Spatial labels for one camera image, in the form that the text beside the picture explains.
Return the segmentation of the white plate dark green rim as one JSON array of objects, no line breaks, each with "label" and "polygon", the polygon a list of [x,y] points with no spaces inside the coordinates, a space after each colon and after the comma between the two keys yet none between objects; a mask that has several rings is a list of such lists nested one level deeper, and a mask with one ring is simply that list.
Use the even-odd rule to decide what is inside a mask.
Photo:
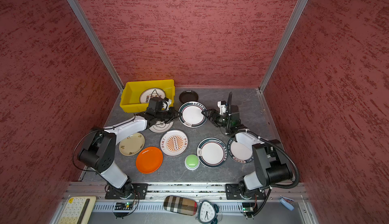
[{"label": "white plate dark green rim", "polygon": [[227,160],[227,147],[224,142],[217,138],[206,138],[197,147],[197,157],[208,168],[222,166]]}]

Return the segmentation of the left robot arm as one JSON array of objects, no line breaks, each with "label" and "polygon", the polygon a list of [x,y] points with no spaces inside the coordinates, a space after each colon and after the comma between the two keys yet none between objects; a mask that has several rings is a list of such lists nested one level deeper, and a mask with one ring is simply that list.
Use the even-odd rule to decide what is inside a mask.
[{"label": "left robot arm", "polygon": [[80,140],[83,145],[77,160],[100,175],[117,197],[128,199],[136,192],[130,177],[114,161],[116,145],[133,134],[157,125],[158,122],[168,124],[178,117],[180,113],[174,107],[162,111],[148,109],[119,124],[105,128],[95,127]]}]

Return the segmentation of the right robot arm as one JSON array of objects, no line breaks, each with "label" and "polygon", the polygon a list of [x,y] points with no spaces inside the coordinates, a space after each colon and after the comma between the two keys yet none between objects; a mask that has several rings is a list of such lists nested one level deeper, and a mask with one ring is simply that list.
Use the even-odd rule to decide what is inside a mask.
[{"label": "right robot arm", "polygon": [[292,189],[299,184],[298,168],[279,141],[266,140],[249,130],[241,124],[238,113],[221,115],[210,109],[202,111],[202,115],[214,126],[224,128],[226,135],[235,142],[251,148],[255,170],[239,182],[242,196],[252,196],[256,191],[273,187]]}]

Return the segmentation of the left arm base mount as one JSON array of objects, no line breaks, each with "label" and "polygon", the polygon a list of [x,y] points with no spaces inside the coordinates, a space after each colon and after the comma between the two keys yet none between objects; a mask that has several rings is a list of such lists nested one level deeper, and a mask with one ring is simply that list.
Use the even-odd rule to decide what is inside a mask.
[{"label": "left arm base mount", "polygon": [[105,199],[107,200],[144,200],[147,194],[148,184],[125,184],[122,188],[117,189],[111,184],[105,187]]}]

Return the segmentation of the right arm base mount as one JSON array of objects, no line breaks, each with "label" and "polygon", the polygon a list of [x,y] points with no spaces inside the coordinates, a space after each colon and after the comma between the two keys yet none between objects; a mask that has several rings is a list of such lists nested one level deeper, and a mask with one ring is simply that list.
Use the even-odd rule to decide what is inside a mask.
[{"label": "right arm base mount", "polygon": [[264,200],[266,196],[260,189],[247,190],[241,184],[226,184],[225,193],[227,200]]}]

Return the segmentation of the white plate red characters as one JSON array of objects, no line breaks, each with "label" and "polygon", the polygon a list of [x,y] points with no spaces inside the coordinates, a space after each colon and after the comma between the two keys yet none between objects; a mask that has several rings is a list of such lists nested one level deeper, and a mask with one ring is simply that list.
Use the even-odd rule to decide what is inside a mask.
[{"label": "white plate red characters", "polygon": [[165,92],[160,88],[150,88],[145,90],[139,97],[139,101],[141,104],[147,104],[150,102],[151,98],[165,98]]}]

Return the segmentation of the white plate green lettered rim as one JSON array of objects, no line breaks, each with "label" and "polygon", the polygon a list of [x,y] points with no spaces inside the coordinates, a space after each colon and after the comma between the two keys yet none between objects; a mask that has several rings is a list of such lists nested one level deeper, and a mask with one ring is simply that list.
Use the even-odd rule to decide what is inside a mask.
[{"label": "white plate green lettered rim", "polygon": [[252,150],[236,142],[233,138],[228,140],[227,151],[229,156],[238,163],[246,164],[254,161]]}]

